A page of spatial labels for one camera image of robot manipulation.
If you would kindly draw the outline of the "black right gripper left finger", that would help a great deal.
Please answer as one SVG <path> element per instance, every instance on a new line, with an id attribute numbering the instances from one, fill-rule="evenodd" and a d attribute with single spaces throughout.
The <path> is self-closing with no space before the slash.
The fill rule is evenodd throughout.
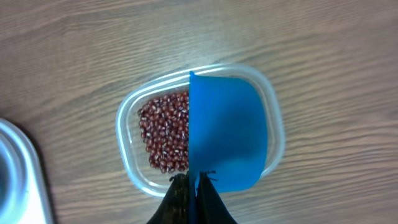
<path id="1" fill-rule="evenodd" d="M 188 224 L 188 173 L 177 174 L 169 181 L 167 193 L 147 224 Z"/>

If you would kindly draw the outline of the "blue plastic measuring scoop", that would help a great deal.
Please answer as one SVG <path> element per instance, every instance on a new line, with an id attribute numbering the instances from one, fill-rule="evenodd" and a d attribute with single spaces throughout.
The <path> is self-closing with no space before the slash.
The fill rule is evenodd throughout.
<path id="1" fill-rule="evenodd" d="M 266 163 L 267 121 L 261 98 L 241 78 L 190 72 L 190 223 L 198 223 L 196 196 L 200 172 L 214 179 L 218 194 L 251 188 Z"/>

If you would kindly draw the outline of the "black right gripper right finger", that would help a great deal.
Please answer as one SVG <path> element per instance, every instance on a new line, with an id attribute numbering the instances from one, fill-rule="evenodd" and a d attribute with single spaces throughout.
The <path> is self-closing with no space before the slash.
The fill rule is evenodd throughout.
<path id="1" fill-rule="evenodd" d="M 208 174 L 215 171 L 200 172 L 197 187 L 196 209 L 199 224 L 237 224 L 230 215 L 222 199 L 212 184 Z"/>

